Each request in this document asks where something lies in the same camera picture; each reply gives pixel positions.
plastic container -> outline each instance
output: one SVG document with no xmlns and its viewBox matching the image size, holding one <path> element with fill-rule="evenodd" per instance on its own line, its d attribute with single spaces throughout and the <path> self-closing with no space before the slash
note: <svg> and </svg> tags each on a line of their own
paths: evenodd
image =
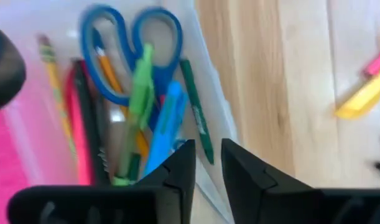
<svg viewBox="0 0 380 224">
<path fill-rule="evenodd" d="M 32 185 L 77 183 L 76 174 L 73 172 L 75 166 L 63 135 L 58 111 L 55 109 L 48 76 L 38 54 L 35 36 L 39 32 L 49 36 L 57 53 L 61 76 L 64 78 L 70 58 L 81 57 L 78 41 L 79 17 L 93 3 L 99 2 L 33 0 L 0 4 L 0 29 L 17 46 L 27 67 L 27 81 L 15 100 L 6 107 L 5 115 L 24 171 Z M 215 150 L 215 165 L 211 166 L 205 157 L 189 104 L 186 107 L 182 134 L 184 138 L 196 140 L 197 155 L 228 206 L 221 171 L 221 139 L 230 138 L 236 141 L 236 127 L 221 89 L 218 73 L 209 58 L 193 2 L 107 0 L 102 3 L 118 9 L 125 18 L 127 27 L 130 27 L 134 16 L 147 6 L 163 6 L 178 17 L 183 28 L 182 56 L 192 63 L 195 83 Z M 113 58 L 112 61 L 118 62 L 119 59 Z M 175 79 L 183 80 L 179 68 Z"/>
</svg>

blue scissors handle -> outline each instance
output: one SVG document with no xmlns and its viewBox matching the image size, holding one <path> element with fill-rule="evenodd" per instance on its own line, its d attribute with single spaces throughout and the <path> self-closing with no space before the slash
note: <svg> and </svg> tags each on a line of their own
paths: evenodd
<svg viewBox="0 0 380 224">
<path fill-rule="evenodd" d="M 132 27 L 132 41 L 134 50 L 130 47 L 126 26 L 123 16 L 110 6 L 97 4 L 89 7 L 81 18 L 81 39 L 80 47 L 88 67 L 89 74 L 99 89 L 109 101 L 113 103 L 127 106 L 129 98 L 127 95 L 118 94 L 105 82 L 102 69 L 98 65 L 98 61 L 93 47 L 94 24 L 98 19 L 106 19 L 113 23 L 116 28 L 118 37 L 118 50 L 121 58 L 126 59 L 126 64 L 133 72 L 136 67 L 136 61 L 141 57 L 144 50 L 142 42 L 141 30 L 144 22 L 148 19 L 160 19 L 163 22 L 171 21 L 173 31 L 175 33 L 176 46 L 171 61 L 164 66 L 153 66 L 155 94 L 157 96 L 164 95 L 167 92 L 168 85 L 173 78 L 173 74 L 180 60 L 180 53 L 183 46 L 183 32 L 178 19 L 166 9 L 161 7 L 151 7 L 143 10 L 135 19 Z"/>
</svg>

yellow pencil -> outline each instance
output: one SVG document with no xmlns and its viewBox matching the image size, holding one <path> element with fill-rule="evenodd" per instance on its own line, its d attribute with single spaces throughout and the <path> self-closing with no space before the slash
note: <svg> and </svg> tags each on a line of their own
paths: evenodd
<svg viewBox="0 0 380 224">
<path fill-rule="evenodd" d="M 109 59 L 105 54 L 105 51 L 100 47 L 96 47 L 96 52 L 101 68 L 103 69 L 108 83 L 111 85 L 114 91 L 116 91 L 117 93 L 123 93 L 123 89 L 119 84 L 118 79 L 116 78 L 114 69 L 112 68 L 111 63 L 109 62 Z M 120 108 L 125 117 L 127 117 L 127 107 L 121 105 Z M 146 137 L 144 136 L 144 133 L 138 132 L 138 134 L 136 135 L 136 142 L 141 156 L 143 158 L 147 158 L 149 153 L 149 145 L 147 143 Z"/>
<path fill-rule="evenodd" d="M 76 149 L 72 138 L 72 129 L 71 124 L 68 120 L 66 105 L 62 96 L 60 80 L 58 79 L 58 69 L 54 50 L 52 45 L 50 44 L 49 38 L 47 38 L 46 35 L 39 35 L 38 43 L 40 49 L 40 56 L 42 57 L 42 61 L 46 65 L 47 72 L 49 73 L 49 81 L 53 89 L 53 96 L 56 102 L 58 112 L 60 113 L 65 137 L 68 139 L 68 145 L 70 147 L 72 157 L 74 158 L 75 163 L 77 163 L 78 156 L 76 154 Z"/>
</svg>

wooden floor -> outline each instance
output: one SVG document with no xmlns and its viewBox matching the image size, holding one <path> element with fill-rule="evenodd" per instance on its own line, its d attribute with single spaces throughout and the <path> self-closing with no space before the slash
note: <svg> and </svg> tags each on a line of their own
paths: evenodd
<svg viewBox="0 0 380 224">
<path fill-rule="evenodd" d="M 380 104 L 335 107 L 380 51 L 380 0 L 196 1 L 243 144 L 319 187 L 380 187 Z"/>
</svg>

blue marker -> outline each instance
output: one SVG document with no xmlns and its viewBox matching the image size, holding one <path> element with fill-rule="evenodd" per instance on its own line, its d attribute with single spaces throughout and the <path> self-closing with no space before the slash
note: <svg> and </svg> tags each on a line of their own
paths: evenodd
<svg viewBox="0 0 380 224">
<path fill-rule="evenodd" d="M 144 176 L 158 168 L 168 157 L 184 117 L 187 96 L 179 82 L 172 81 L 154 131 Z"/>
</svg>

